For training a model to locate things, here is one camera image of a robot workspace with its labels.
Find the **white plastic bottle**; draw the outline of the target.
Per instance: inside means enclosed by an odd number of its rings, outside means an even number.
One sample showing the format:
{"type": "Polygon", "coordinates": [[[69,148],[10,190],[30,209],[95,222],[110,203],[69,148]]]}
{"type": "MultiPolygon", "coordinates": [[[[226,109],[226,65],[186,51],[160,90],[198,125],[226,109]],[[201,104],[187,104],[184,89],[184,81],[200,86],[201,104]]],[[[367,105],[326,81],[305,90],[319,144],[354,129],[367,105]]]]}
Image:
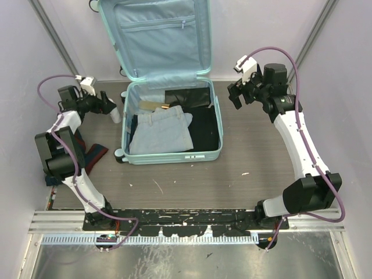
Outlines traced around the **white plastic bottle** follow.
{"type": "Polygon", "coordinates": [[[112,121],[116,124],[119,124],[122,120],[122,117],[120,115],[120,112],[117,107],[113,108],[111,112],[109,113],[112,121]]]}

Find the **grey pinstriped shirt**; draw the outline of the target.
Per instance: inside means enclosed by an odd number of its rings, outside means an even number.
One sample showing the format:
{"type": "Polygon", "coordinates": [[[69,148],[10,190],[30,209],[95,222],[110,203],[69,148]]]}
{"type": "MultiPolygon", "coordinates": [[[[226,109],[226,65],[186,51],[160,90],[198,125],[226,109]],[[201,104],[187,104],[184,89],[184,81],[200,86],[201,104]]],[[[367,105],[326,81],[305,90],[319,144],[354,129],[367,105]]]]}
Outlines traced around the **grey pinstriped shirt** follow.
{"type": "Polygon", "coordinates": [[[128,138],[127,138],[126,151],[128,154],[131,154],[130,145],[133,141],[134,134],[136,132],[137,127],[138,127],[138,115],[134,115],[131,119],[130,130],[129,130],[128,138]]]}

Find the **yellow liquid bottle gold cap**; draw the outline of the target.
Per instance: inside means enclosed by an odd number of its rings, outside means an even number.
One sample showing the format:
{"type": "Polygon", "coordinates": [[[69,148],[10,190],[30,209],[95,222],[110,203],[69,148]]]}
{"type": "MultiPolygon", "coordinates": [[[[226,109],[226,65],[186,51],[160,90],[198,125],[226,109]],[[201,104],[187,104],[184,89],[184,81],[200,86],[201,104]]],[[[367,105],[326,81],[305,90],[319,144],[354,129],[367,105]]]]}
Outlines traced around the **yellow liquid bottle gold cap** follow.
{"type": "Polygon", "coordinates": [[[142,109],[142,110],[155,111],[157,108],[168,109],[170,107],[170,105],[167,104],[167,103],[141,100],[138,103],[138,107],[139,107],[139,109],[142,109]]]}

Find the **black leather pouch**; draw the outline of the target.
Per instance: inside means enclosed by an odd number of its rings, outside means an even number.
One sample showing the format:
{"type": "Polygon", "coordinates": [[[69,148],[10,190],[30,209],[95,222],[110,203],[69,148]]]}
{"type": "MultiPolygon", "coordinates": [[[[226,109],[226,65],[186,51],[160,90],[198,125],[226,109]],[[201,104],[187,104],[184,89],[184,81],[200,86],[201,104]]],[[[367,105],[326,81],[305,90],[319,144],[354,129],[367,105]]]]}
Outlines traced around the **black leather pouch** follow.
{"type": "Polygon", "coordinates": [[[166,90],[164,102],[170,106],[180,105],[183,108],[208,107],[211,104],[210,88],[187,88],[166,90]]]}

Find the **black garment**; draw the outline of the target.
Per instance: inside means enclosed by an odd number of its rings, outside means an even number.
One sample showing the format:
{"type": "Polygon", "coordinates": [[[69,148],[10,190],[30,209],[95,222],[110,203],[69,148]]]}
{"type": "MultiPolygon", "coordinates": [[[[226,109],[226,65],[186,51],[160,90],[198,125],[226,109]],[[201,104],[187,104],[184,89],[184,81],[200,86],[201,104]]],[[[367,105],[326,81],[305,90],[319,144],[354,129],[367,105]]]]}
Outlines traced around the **black garment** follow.
{"type": "Polygon", "coordinates": [[[219,148],[219,132],[214,106],[184,108],[184,113],[192,114],[188,130],[193,148],[188,152],[216,151],[219,148]]]}

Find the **light blue jeans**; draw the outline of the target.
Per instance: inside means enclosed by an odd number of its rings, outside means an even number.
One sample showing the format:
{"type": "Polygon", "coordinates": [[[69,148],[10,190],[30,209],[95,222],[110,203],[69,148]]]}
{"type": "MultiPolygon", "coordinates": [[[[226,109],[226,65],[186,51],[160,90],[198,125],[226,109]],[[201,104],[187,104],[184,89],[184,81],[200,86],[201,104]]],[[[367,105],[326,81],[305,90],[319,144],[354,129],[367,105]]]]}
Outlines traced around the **light blue jeans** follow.
{"type": "Polygon", "coordinates": [[[131,155],[184,152],[194,148],[189,132],[193,115],[181,106],[157,108],[137,116],[137,128],[129,145],[131,155]]]}

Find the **mint green suitcase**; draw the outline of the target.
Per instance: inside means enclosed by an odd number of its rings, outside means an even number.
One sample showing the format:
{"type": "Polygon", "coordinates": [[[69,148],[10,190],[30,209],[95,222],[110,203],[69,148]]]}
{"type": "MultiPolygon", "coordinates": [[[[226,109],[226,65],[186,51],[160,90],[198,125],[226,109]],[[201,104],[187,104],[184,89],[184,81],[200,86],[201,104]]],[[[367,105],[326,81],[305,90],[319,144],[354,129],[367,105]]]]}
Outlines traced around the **mint green suitcase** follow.
{"type": "Polygon", "coordinates": [[[208,78],[212,67],[210,4],[208,1],[99,1],[98,12],[126,76],[120,162],[166,164],[213,161],[223,147],[218,97],[208,78]],[[219,132],[216,151],[131,155],[126,151],[131,119],[154,111],[139,109],[139,101],[164,102],[166,90],[210,88],[219,132]]]}

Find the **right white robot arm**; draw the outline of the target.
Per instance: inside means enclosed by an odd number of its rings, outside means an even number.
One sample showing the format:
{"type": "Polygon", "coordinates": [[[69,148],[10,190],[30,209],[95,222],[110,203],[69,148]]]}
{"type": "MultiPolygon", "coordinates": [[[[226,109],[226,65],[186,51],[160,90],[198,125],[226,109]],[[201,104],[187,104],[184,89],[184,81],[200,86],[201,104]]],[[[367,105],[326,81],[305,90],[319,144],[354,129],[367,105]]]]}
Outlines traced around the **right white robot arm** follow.
{"type": "Polygon", "coordinates": [[[287,69],[284,64],[269,63],[263,69],[253,58],[235,67],[242,77],[228,86],[229,99],[240,109],[260,102],[285,143],[291,159],[295,181],[278,197],[259,201],[255,207],[255,222],[262,229],[271,227],[276,217],[314,212],[331,207],[342,185],[338,173],[329,171],[320,158],[307,131],[301,105],[288,93],[287,69]]]}

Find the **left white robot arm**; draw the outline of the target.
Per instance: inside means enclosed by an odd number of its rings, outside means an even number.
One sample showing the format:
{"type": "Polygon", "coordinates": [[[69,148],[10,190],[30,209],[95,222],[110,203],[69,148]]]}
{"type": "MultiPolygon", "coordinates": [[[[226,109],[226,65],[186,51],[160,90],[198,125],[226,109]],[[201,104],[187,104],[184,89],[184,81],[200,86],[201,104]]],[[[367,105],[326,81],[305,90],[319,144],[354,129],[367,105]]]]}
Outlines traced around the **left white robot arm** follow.
{"type": "Polygon", "coordinates": [[[110,115],[113,122],[118,123],[117,105],[105,91],[95,95],[83,87],[68,85],[58,93],[60,101],[54,106],[56,121],[49,130],[34,138],[46,181],[69,187],[83,205],[85,221],[91,226],[111,230],[116,225],[116,215],[89,178],[93,165],[108,150],[98,144],[86,150],[78,129],[87,113],[110,115]]]}

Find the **navy garment with red trim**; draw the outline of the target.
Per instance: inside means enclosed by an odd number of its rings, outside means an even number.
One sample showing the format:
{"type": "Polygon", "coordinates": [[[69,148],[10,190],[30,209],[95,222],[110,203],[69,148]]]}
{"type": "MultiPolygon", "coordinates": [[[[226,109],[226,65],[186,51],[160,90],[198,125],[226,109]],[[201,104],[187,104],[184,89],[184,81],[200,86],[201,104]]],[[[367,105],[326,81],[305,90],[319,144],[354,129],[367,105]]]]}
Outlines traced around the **navy garment with red trim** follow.
{"type": "Polygon", "coordinates": [[[75,139],[79,144],[79,147],[84,155],[85,160],[85,172],[90,174],[93,167],[101,160],[109,149],[101,144],[93,144],[89,150],[87,150],[85,141],[83,140],[81,133],[76,130],[74,133],[75,139]]]}

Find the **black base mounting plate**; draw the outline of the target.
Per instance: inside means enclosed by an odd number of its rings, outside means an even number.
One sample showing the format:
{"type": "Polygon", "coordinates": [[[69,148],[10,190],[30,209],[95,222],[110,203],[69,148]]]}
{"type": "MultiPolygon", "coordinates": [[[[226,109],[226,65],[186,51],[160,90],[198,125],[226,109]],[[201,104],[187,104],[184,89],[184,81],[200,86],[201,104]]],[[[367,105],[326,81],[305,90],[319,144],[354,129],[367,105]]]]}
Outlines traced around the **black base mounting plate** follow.
{"type": "Polygon", "coordinates": [[[259,219],[248,209],[119,209],[114,214],[129,220],[92,224],[85,219],[83,230],[118,230],[124,235],[134,227],[133,218],[139,221],[133,236],[145,237],[157,237],[160,233],[165,237],[201,237],[208,229],[213,237],[240,237],[250,236],[254,230],[274,231],[279,225],[285,230],[289,228],[287,221],[280,224],[280,217],[259,219]]]}

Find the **aluminium frame rail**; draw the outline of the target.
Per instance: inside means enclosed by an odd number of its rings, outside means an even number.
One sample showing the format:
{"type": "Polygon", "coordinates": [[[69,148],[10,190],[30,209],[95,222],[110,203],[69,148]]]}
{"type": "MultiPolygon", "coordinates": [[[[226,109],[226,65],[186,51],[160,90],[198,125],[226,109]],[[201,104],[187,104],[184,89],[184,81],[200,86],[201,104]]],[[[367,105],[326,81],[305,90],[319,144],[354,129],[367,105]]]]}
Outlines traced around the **aluminium frame rail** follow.
{"type": "MultiPolygon", "coordinates": [[[[36,211],[32,218],[29,233],[77,233],[82,232],[84,212],[81,210],[36,211]]],[[[288,218],[290,231],[336,231],[344,232],[343,223],[331,223],[308,215],[288,218]]]]}

